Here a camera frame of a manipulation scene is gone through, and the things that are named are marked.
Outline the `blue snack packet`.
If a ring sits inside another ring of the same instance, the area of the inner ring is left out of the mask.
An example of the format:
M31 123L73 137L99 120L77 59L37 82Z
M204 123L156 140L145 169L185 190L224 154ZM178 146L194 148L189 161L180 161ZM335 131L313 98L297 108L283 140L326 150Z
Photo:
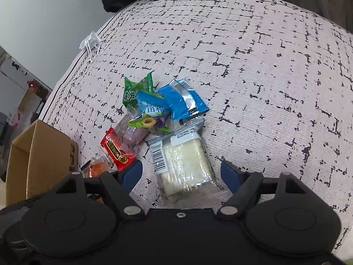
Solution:
M209 110L209 107L185 78L173 79L169 84L157 89L156 92L163 96L167 102L173 121L193 118Z

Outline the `patterned white bed blanket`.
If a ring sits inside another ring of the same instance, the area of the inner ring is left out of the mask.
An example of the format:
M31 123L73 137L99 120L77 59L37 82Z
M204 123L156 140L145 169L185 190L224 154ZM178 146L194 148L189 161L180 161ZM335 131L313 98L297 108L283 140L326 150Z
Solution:
M126 110L124 79L185 78L209 111L202 136L222 160L265 176L290 172L339 215L334 250L352 235L352 34L279 0L140 0L98 32L40 115L78 143L78 163Z

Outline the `white rice cake pack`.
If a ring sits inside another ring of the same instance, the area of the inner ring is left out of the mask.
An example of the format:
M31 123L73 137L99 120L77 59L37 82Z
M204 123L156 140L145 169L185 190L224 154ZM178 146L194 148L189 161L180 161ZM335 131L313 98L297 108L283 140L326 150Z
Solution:
M147 142L161 195L170 202L225 193L202 138L203 121Z

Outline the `orange sausage snack pack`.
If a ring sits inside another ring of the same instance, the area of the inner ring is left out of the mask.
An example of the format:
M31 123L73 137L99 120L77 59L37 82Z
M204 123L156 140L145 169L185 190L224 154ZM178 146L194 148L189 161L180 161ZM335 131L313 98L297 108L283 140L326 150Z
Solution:
M104 172L113 172L113 164L104 156L93 157L82 167L81 172L85 178L96 178Z

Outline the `brown cardboard box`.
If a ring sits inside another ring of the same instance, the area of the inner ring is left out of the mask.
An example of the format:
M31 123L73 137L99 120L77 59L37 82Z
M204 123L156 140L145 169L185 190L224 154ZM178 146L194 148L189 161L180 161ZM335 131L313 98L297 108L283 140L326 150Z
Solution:
M7 206L47 192L78 165L78 143L36 120L11 144L6 175Z

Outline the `red snack packet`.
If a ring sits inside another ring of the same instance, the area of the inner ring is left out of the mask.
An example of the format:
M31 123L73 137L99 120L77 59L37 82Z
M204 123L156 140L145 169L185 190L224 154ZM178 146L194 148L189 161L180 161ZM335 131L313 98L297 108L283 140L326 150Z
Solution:
M126 169L135 159L135 152L124 144L114 130L110 127L101 140L101 147L116 165L117 171Z

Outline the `light blue plum candy packet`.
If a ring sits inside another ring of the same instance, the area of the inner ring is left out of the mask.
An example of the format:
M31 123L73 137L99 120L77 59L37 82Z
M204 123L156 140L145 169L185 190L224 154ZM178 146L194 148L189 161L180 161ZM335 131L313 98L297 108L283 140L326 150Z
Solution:
M128 126L169 133L167 119L171 113L168 102L156 93L138 91L138 114L128 121Z

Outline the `white face mask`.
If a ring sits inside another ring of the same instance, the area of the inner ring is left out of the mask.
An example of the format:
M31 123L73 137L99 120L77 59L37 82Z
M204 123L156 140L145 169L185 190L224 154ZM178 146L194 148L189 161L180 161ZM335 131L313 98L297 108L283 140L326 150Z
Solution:
M97 33L92 31L79 45L80 50L87 51L89 61L93 61L93 51L99 55L101 51L102 40L98 37Z

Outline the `dark green candy packet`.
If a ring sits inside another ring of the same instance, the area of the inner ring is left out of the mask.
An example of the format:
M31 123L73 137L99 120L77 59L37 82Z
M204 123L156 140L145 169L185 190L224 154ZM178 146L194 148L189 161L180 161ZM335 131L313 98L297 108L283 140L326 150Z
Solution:
M137 93L141 90L154 93L152 72L149 72L139 82L131 81L127 77L124 78L123 105L126 109L131 110L137 107Z

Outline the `purple clear snack packet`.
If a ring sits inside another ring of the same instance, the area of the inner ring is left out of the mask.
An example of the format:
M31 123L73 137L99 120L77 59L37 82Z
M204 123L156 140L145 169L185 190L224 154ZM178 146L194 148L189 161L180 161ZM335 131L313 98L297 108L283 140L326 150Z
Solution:
M126 145L130 150L134 151L137 150L140 142L142 142L148 134L147 129L128 125L128 121L134 119L137 115L137 111L127 112L114 127L118 140Z

